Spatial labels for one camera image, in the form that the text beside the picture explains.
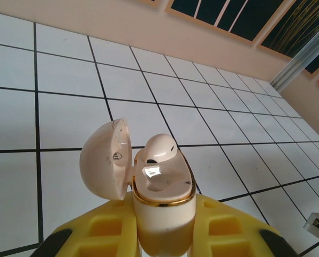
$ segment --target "open earbud case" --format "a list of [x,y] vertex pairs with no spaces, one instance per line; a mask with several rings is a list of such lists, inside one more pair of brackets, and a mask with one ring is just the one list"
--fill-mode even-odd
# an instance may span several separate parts
[[[131,185],[141,245],[164,249],[177,238],[191,242],[196,184],[171,136],[158,134],[150,138],[132,166],[126,120],[114,120],[100,127],[85,143],[80,171],[88,189],[105,199],[123,200]],[[188,247],[188,243],[183,244],[179,252],[184,253]]]

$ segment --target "gold trim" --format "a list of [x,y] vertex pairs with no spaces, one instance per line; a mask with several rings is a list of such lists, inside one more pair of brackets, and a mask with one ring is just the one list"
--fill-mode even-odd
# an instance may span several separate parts
[[191,174],[191,178],[192,178],[192,190],[190,192],[190,194],[186,197],[183,198],[181,200],[178,201],[172,201],[172,202],[165,202],[165,201],[150,201],[148,199],[143,198],[140,193],[137,190],[137,186],[136,186],[136,179],[135,176],[132,176],[132,191],[133,191],[133,195],[136,197],[136,199],[141,202],[144,205],[150,205],[150,206],[154,206],[154,207],[169,207],[169,206],[178,206],[178,205],[183,205],[189,201],[191,201],[194,197],[195,197],[195,193],[196,193],[196,182],[195,182],[195,178],[192,172],[191,167],[189,166],[186,157],[183,155],[183,153],[180,151],[180,153],[182,154],[183,158],[185,159],[185,162],[188,166],[189,172]]

